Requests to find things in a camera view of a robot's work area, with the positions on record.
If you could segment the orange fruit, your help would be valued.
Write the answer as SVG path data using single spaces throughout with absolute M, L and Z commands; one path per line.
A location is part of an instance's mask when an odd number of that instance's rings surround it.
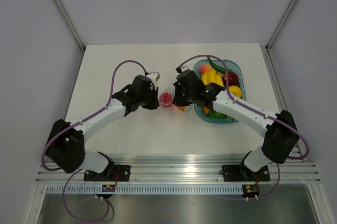
M 177 107 L 180 111 L 182 111 L 182 112 L 184 112 L 185 111 L 185 109 L 186 109 L 186 107 L 185 106 L 178 106 Z

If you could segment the clear zip top bag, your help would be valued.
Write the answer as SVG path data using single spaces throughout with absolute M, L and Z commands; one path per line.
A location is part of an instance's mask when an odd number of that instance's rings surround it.
M 173 99 L 174 99 L 174 97 L 175 97 L 175 91 L 174 91 L 174 89 L 173 88 L 167 88 L 167 89 L 165 89 L 163 92 L 170 92 L 170 93 L 172 93 L 172 95 L 173 95 Z M 192 109 L 192 107 L 189 105 L 189 106 L 185 106 L 186 107 L 186 109 L 185 109 L 185 111 L 184 112 L 182 112 L 182 111 L 180 111 L 177 107 L 177 105 L 175 105 L 175 104 L 173 104 L 173 101 L 172 101 L 172 105 L 170 106 L 170 107 L 168 107 L 168 108 L 165 108 L 165 107 L 162 107 L 161 105 L 160 105 L 160 107 L 161 108 L 163 108 L 163 109 L 169 109 L 169 110 L 171 110 L 173 113 L 175 113 L 175 114 L 183 114 L 183 113 L 188 113 L 188 112 L 190 112 L 191 111 L 191 109 Z

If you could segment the bright red apple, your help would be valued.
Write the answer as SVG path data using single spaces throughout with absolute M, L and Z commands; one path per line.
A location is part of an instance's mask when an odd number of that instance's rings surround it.
M 170 92 L 163 92 L 159 97 L 159 103 L 162 107 L 168 108 L 172 105 L 173 95 Z

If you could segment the blue plastic fruit basket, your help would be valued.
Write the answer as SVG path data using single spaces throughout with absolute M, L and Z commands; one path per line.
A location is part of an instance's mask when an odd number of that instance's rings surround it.
M 202 65 L 202 64 L 209 64 L 207 59 L 203 59 L 203 60 L 199 60 L 193 68 L 193 71 L 197 74 L 197 76 L 199 77 L 199 79 L 202 77 L 200 76 L 199 72 L 198 72 L 198 68 Z M 238 86 L 241 90 L 242 90 L 242 97 L 241 99 L 246 100 L 246 95 L 245 95 L 245 87 L 244 87 L 244 82 L 243 82 L 243 78 L 242 78 L 242 72 L 240 67 L 233 61 L 227 60 L 225 61 L 225 64 L 229 70 L 229 72 L 234 72 L 238 75 L 239 77 L 239 83 L 236 85 Z M 237 122 L 236 119 L 227 116 L 227 119 L 211 119 L 209 118 L 207 115 L 204 115 L 203 110 L 201 107 L 198 107 L 196 104 L 194 105 L 194 110 L 196 112 L 196 114 L 198 115 L 198 117 L 208 123 L 215 123 L 215 124 L 231 124 L 231 123 L 235 123 Z

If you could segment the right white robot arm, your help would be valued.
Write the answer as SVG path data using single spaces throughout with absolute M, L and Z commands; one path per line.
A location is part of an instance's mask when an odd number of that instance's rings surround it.
M 264 111 L 233 96 L 221 85 L 204 84 L 191 70 L 181 72 L 174 86 L 175 105 L 196 104 L 201 108 L 226 114 L 263 137 L 263 144 L 248 152 L 235 165 L 234 172 L 230 174 L 235 181 L 254 181 L 259 172 L 269 164 L 283 164 L 299 140 L 293 116 L 288 111 Z

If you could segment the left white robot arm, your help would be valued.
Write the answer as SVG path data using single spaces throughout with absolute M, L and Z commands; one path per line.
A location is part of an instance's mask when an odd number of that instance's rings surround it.
M 101 180 L 114 176 L 114 161 L 102 152 L 85 150 L 85 143 L 112 122 L 124 118 L 139 107 L 156 110 L 159 107 L 157 82 L 159 73 L 138 75 L 132 84 L 112 94 L 108 103 L 87 117 L 73 122 L 57 120 L 51 129 L 42 156 L 57 164 L 58 170 L 73 173 L 86 170 Z

